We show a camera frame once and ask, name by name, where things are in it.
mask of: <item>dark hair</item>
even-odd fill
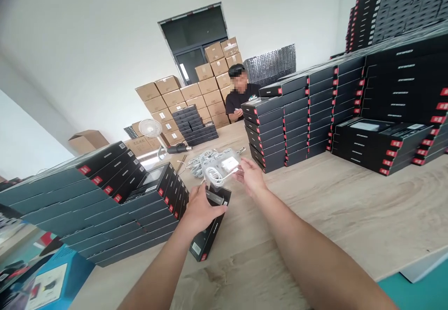
[[[235,64],[229,68],[229,77],[235,78],[241,76],[243,72],[246,72],[243,64]]]

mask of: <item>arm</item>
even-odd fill
[[[243,158],[235,178],[266,218],[280,254],[315,309],[397,309],[370,276],[330,239],[270,192],[261,169]]]
[[[125,297],[118,310],[169,309],[190,243],[227,206],[212,207],[205,183],[191,190],[187,210],[160,253]]]

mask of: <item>cardboard box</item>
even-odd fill
[[[174,120],[170,120],[167,122],[162,123],[162,132],[163,134],[167,135],[168,133],[172,131],[177,131],[179,128],[176,125],[176,122]]]
[[[170,106],[170,107],[168,107],[168,109],[171,112],[171,114],[173,114],[174,112],[177,112],[178,110],[183,109],[185,107],[187,107],[187,103],[183,102],[183,103],[179,103],[179,104],[174,105],[174,106]]]
[[[211,120],[215,126],[221,126],[223,124],[229,123],[229,117],[225,113],[218,114],[217,116],[211,117]]]
[[[170,145],[173,145],[180,139],[183,139],[183,135],[181,134],[181,132],[179,130],[170,132],[170,133],[166,134],[165,137],[167,138]]]
[[[84,155],[108,144],[109,142],[107,142],[105,137],[99,131],[94,130],[76,133],[69,139],[69,145],[80,155]]]
[[[154,120],[157,120],[160,123],[164,123],[168,120],[173,120],[173,116],[171,115],[171,112],[169,109],[162,109],[161,111],[151,113]]]
[[[155,83],[148,83],[136,88],[135,90],[143,101],[160,96],[160,92],[157,89]]]
[[[213,77],[213,70],[211,69],[210,63],[199,65],[195,67],[195,70],[200,81]]]
[[[198,85],[203,95],[218,89],[218,84],[216,83],[215,77],[200,81]]]
[[[231,86],[227,86],[223,89],[221,89],[221,96],[223,97],[224,103],[225,103],[225,99],[227,97],[227,95],[230,93],[230,91],[232,91],[234,89],[233,85]]]
[[[241,54],[237,53],[225,59],[227,61],[227,66],[230,68],[235,64],[243,64],[243,59],[241,58]]]
[[[239,52],[236,37],[232,37],[224,42],[221,42],[221,48],[224,52],[224,57],[230,57]]]
[[[229,67],[227,66],[227,63],[225,61],[225,58],[221,58],[217,60],[216,62],[213,62],[210,64],[211,69],[213,70],[213,73],[215,76],[222,75],[223,73],[226,73],[229,71]]]
[[[167,106],[173,106],[179,103],[183,103],[185,99],[183,98],[182,92],[180,90],[171,91],[162,95],[163,100]]]
[[[132,129],[134,130],[135,134],[137,134],[138,137],[142,137],[143,134],[142,134],[141,131],[139,130],[139,124],[140,124],[140,121],[138,121],[138,122],[136,122],[136,123],[133,123],[133,124],[132,124]]]
[[[223,73],[222,75],[216,76],[216,83],[220,89],[223,89],[227,86],[232,85],[232,81],[230,80],[229,73]]]
[[[160,94],[165,94],[174,90],[177,90],[179,86],[179,81],[174,76],[168,76],[158,81],[155,81],[155,85],[159,90]]]
[[[207,107],[201,108],[200,110],[197,110],[197,112],[202,120],[210,118],[210,112]]]
[[[168,107],[161,96],[146,100],[144,104],[150,113],[155,113]]]
[[[136,157],[153,152],[160,147],[159,140],[157,138],[140,137],[137,139],[125,141],[126,147],[128,147]]]
[[[200,110],[201,108],[206,107],[203,96],[199,96],[199,97],[196,97],[196,98],[193,98],[193,99],[189,99],[189,100],[186,101],[186,103],[187,103],[188,106],[193,105],[193,104],[196,105],[196,108],[198,110]]]
[[[219,90],[204,94],[205,104],[207,106],[220,103],[223,101],[223,97],[221,96],[221,92]]]
[[[211,106],[207,106],[209,113],[212,117],[217,116],[218,114],[225,113],[224,103],[216,103]]]
[[[211,46],[205,48],[205,57],[207,62],[214,62],[224,57],[223,49],[219,42],[213,43]]]
[[[185,100],[196,98],[202,94],[197,83],[181,88],[181,92]]]

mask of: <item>wooden table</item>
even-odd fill
[[[244,123],[218,130],[187,161],[216,148],[248,148]],[[250,158],[247,150],[243,156]],[[188,171],[188,187],[199,185]],[[265,175],[293,211],[350,254],[375,280],[448,246],[448,156],[384,177],[329,152]],[[241,185],[230,182],[229,211],[209,258],[187,256],[172,309],[307,309],[266,222]],[[163,245],[96,267],[71,309],[115,309]]]

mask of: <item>black product box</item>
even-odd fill
[[[377,150],[401,152],[416,150],[420,142],[431,131],[432,126],[422,124],[393,123],[354,118],[335,127],[336,135],[351,139],[354,143],[374,146]]]
[[[74,243],[72,245],[69,245],[69,247],[77,252],[82,251],[83,249],[93,247],[99,243],[116,239],[122,235],[128,234],[130,232],[140,231],[142,234],[145,233],[145,230],[138,225],[135,221],[131,221],[130,223],[127,223],[125,225],[122,225],[114,230],[100,233],[98,235],[94,235],[90,238],[87,238],[85,240],[82,240],[80,242]]]
[[[326,110],[332,106],[333,106],[333,99],[327,99],[327,100],[324,100],[323,102],[320,102],[320,103],[310,106],[308,109],[308,114],[313,115],[313,114],[319,113],[323,110]]]
[[[316,155],[319,155],[319,154],[322,154],[322,153],[326,152],[327,144],[328,144],[328,141],[324,140],[324,141],[318,142],[318,143],[316,143],[314,145],[310,145],[308,147],[307,158],[311,158],[311,157],[314,157]]]
[[[136,246],[134,248],[131,248],[131,249],[128,249],[128,250],[123,251],[121,253],[118,253],[116,255],[113,255],[113,256],[111,256],[108,259],[105,259],[105,260],[103,260],[101,262],[98,262],[97,265],[100,266],[100,267],[107,267],[107,266],[109,266],[109,265],[111,265],[113,263],[116,263],[116,262],[120,261],[120,260],[126,259],[129,256],[135,255],[135,254],[140,253],[140,252],[142,252],[142,251],[144,251],[146,249],[149,249],[151,247],[154,247],[154,246],[156,246],[158,244],[161,244],[161,243],[167,241],[170,238],[172,233],[173,232],[165,234],[165,235],[162,235],[162,236],[160,236],[158,238],[155,238],[155,239],[152,239],[150,241],[147,241],[147,242],[145,242],[145,243],[143,243],[141,245],[138,245],[138,246]]]
[[[442,156],[443,154],[447,153],[446,147],[433,152],[432,154],[429,154],[427,156],[423,157],[415,157],[412,159],[412,163],[415,165],[425,165],[428,162],[431,162],[432,160],[435,160],[436,158]]]
[[[421,57],[409,58],[395,62],[384,62],[369,66],[367,77],[377,77],[388,75],[390,78],[401,78],[402,71],[407,74],[415,75],[432,70],[445,69],[445,62],[448,59],[447,53],[426,55]]]
[[[292,138],[296,138],[299,135],[307,133],[308,130],[309,130],[309,125],[308,125],[308,123],[305,123],[304,125],[300,126],[299,128],[285,132],[285,134],[284,134],[285,140],[290,140]]]
[[[219,190],[214,189],[213,187],[207,188],[209,193],[214,194],[220,198],[224,199],[223,205],[228,206],[230,202],[231,191],[220,188]],[[214,200],[209,199],[209,203],[212,206],[218,206],[218,204]],[[190,253],[195,257],[195,259],[200,261],[205,261],[207,257],[210,255],[210,250],[215,241],[216,234],[218,233],[219,227],[222,224],[224,218],[224,214],[220,215],[216,219],[214,219],[211,224],[201,233],[198,233],[191,245],[190,245]]]
[[[339,75],[343,75],[346,74],[347,72],[363,68],[364,64],[365,64],[365,56],[352,58],[342,63],[339,63],[337,67],[337,72]]]
[[[446,110],[416,111],[402,107],[385,107],[361,110],[361,116],[377,120],[411,121],[423,124],[443,124],[447,118]]]
[[[283,131],[287,134],[288,132],[295,130],[299,127],[302,127],[303,125],[308,124],[309,117],[303,117],[299,120],[295,120],[293,122],[285,123],[285,127],[283,128]]]
[[[366,66],[446,51],[448,51],[448,34],[405,44],[400,47],[395,47],[368,55],[366,57]]]
[[[332,99],[332,97],[333,97],[333,89],[325,90],[325,91],[319,92],[313,96],[310,96],[309,100],[308,100],[308,104],[310,106],[313,106],[313,105],[321,103],[325,100]]]
[[[288,115],[306,107],[308,107],[308,98],[303,98],[283,106],[283,114]]]
[[[344,85],[347,83],[350,83],[352,81],[355,81],[363,76],[363,68],[359,68],[350,72],[347,72],[343,75],[339,75],[338,77],[338,84]]]
[[[282,149],[278,152],[275,152],[271,155],[263,155],[259,151],[257,151],[252,145],[249,145],[249,148],[251,149],[252,157],[257,159],[265,168],[267,166],[272,165],[282,165],[285,162],[285,145],[282,144]]]
[[[41,193],[49,193],[84,179],[92,179],[103,167],[113,166],[112,161],[125,150],[126,146],[120,141],[64,162],[0,192],[0,204],[10,206]]]
[[[308,156],[308,147],[305,147],[296,152],[288,154],[287,160],[285,162],[285,166],[289,167],[289,166],[295,165],[301,161],[305,161],[307,159],[307,156]]]
[[[359,89],[360,86],[359,85],[360,79],[354,80],[350,83],[346,83],[346,84],[338,84],[336,87],[336,90],[333,91],[333,95],[334,96],[339,96],[345,93],[356,93],[356,91]]]
[[[333,110],[333,108],[332,108],[332,106],[331,106],[330,108],[328,108],[328,109],[326,109],[326,110],[322,110],[322,111],[317,112],[317,113],[315,113],[315,114],[311,114],[311,115],[308,117],[308,123],[313,123],[313,122],[322,120],[322,119],[324,119],[324,118],[326,118],[326,117],[328,117],[328,116],[331,116],[331,114],[332,114],[332,113],[331,113],[332,110]]]
[[[298,110],[296,112],[293,112],[291,114],[285,115],[284,118],[283,118],[283,122],[285,124],[290,124],[293,121],[305,118],[307,116],[308,116],[308,108],[306,107],[306,108],[303,108],[303,109]]]
[[[256,125],[247,120],[244,120],[244,123],[247,127],[249,127],[254,132],[256,132],[258,134],[263,134],[268,131],[272,131],[278,127],[282,127],[283,126],[283,118],[280,117],[280,118],[275,119],[267,124],[262,124],[262,125]]]
[[[89,257],[88,260],[93,263],[99,263],[101,261],[107,260],[107,259],[111,258],[112,256],[117,255],[125,250],[134,248],[134,247],[141,245],[147,241],[156,239],[158,237],[161,237],[162,235],[166,235],[166,234],[173,232],[175,230],[177,224],[178,224],[178,221],[174,222],[168,226],[159,228],[153,232],[146,233],[145,235],[142,235],[138,238],[132,239],[130,241],[127,241],[125,243],[122,243],[120,245],[112,247],[106,251],[95,254],[95,255]]]
[[[266,114],[263,114],[261,116],[251,115],[247,113],[243,113],[244,119],[247,121],[250,121],[251,123],[255,125],[263,125],[267,124],[271,121],[274,121],[275,119],[281,118],[283,116],[283,109],[279,108],[276,110],[273,110],[271,112],[268,112]]]
[[[262,87],[260,97],[281,96],[307,86],[307,76],[292,76],[272,85]]]
[[[332,89],[337,83],[337,80],[333,77],[330,77],[328,79],[325,79],[319,83],[312,84],[308,86],[307,94],[309,96],[314,96],[320,92],[323,92],[325,90]]]

